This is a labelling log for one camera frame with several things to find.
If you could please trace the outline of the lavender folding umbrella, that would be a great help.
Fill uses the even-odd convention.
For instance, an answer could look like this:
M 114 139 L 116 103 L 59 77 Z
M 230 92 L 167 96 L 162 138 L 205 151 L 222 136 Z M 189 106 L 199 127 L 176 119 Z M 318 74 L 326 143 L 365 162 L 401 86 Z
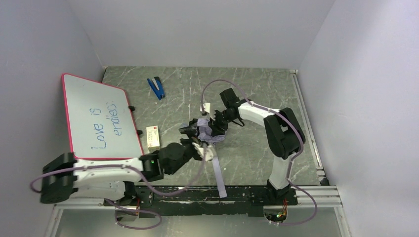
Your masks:
M 219 197 L 226 198 L 227 191 L 222 177 L 218 155 L 215 149 L 216 143 L 222 142 L 225 139 L 225 135 L 212 136 L 212 129 L 209 127 L 209 122 L 210 119 L 208 118 L 199 118 L 196 122 L 192 122 L 192 125 L 182 123 L 180 131 L 184 131 L 186 127 L 191 127 L 192 131 L 195 131 L 199 140 L 209 144 L 210 152 L 209 155 L 207 155 L 207 161 L 212 161 Z

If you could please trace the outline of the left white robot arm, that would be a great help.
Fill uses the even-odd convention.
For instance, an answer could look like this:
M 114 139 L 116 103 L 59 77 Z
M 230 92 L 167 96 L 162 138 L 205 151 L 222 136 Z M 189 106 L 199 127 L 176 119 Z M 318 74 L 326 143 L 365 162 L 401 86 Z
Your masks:
M 206 162 L 213 157 L 213 146 L 195 137 L 122 160 L 76 159 L 74 153 L 63 153 L 43 167 L 38 178 L 42 182 L 40 190 L 34 187 L 34 181 L 30 188 L 40 194 L 43 204 L 83 197 L 131 199 L 137 196 L 135 183 L 150 185 L 165 175 L 173 175 L 192 158 Z

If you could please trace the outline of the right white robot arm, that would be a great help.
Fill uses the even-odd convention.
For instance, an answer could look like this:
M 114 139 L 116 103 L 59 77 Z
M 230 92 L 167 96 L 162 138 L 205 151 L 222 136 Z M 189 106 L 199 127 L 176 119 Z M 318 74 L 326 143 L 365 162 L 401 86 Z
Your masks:
M 221 92 L 220 98 L 226 109 L 216 110 L 214 118 L 210 119 L 212 136 L 225 135 L 230 122 L 243 127 L 244 120 L 248 120 L 264 127 L 268 146 L 274 154 L 267 189 L 272 197 L 282 197 L 291 188 L 289 183 L 291 161 L 301 153 L 305 143 L 305 135 L 293 110 L 291 108 L 275 110 L 251 100 L 241 100 L 231 88 Z

